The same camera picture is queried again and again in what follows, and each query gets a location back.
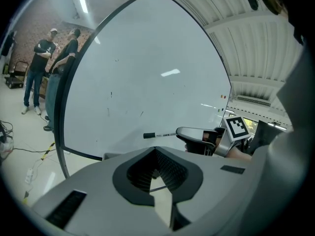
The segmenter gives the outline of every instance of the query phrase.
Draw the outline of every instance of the cap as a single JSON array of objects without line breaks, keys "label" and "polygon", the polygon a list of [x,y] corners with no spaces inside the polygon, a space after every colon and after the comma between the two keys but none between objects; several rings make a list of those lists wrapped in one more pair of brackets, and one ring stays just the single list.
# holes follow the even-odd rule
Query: cap
[{"label": "cap", "polygon": [[53,31],[58,32],[56,28],[52,28],[52,29],[50,30],[50,32],[53,32]]}]

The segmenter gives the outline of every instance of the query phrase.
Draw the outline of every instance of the white floor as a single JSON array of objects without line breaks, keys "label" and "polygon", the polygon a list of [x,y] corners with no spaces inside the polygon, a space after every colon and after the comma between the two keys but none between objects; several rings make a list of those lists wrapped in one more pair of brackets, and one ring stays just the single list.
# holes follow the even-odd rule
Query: white floor
[{"label": "white floor", "polygon": [[[21,114],[23,97],[23,88],[9,89],[5,85],[4,77],[0,76],[0,120],[13,124],[14,147],[32,151],[47,150],[54,142],[54,134],[43,130],[46,122],[34,112],[32,97],[30,97],[30,110],[25,115]],[[40,108],[41,116],[44,118],[45,103],[41,98]],[[26,204],[30,207],[48,190],[65,180],[56,151],[49,152],[44,161],[40,160],[43,154],[14,150],[3,161],[1,167],[2,177],[17,200],[22,202],[25,192],[29,192]],[[65,154],[65,159],[70,175],[89,164],[98,162],[72,153]],[[31,184],[25,182],[29,168],[34,169]],[[158,178],[152,181],[151,189],[161,186],[164,186],[164,183]],[[152,195],[155,197],[157,213],[166,224],[169,224],[172,199],[170,192],[168,189],[163,189],[153,192]]]}]

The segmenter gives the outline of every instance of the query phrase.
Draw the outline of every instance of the whiteboard marker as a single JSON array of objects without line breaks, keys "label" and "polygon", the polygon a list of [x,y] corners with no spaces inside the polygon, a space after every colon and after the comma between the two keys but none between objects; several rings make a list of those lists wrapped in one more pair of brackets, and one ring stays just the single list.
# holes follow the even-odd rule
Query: whiteboard marker
[{"label": "whiteboard marker", "polygon": [[165,136],[176,136],[176,133],[170,133],[170,134],[156,134],[156,133],[143,133],[143,138],[155,138],[155,137],[165,137]]}]

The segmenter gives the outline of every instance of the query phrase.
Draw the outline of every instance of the jeans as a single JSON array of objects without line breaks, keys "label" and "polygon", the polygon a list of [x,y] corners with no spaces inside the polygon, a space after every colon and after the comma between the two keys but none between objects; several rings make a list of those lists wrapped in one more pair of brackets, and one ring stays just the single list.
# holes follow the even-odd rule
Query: jeans
[{"label": "jeans", "polygon": [[47,90],[46,90],[46,111],[49,117],[48,126],[54,128],[54,111],[55,111],[55,101],[57,95],[57,89],[60,81],[60,75],[52,74],[49,77]]},{"label": "jeans", "polygon": [[41,81],[43,79],[43,72],[36,73],[31,70],[28,72],[28,77],[26,79],[26,87],[25,87],[25,95],[24,95],[24,105],[29,106],[29,98],[30,98],[30,92],[34,81],[34,107],[39,106],[39,89],[41,85]]}]

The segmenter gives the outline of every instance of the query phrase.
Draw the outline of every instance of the white sneaker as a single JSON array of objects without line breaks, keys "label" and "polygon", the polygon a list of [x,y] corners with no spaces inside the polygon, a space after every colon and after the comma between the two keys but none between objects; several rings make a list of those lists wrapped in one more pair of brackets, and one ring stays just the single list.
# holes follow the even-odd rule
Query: white sneaker
[{"label": "white sneaker", "polygon": [[35,107],[34,108],[34,111],[38,114],[38,115],[41,115],[41,110],[39,107]]},{"label": "white sneaker", "polygon": [[21,114],[25,115],[25,113],[26,113],[28,110],[29,110],[29,107],[24,106],[24,107],[22,108]]}]

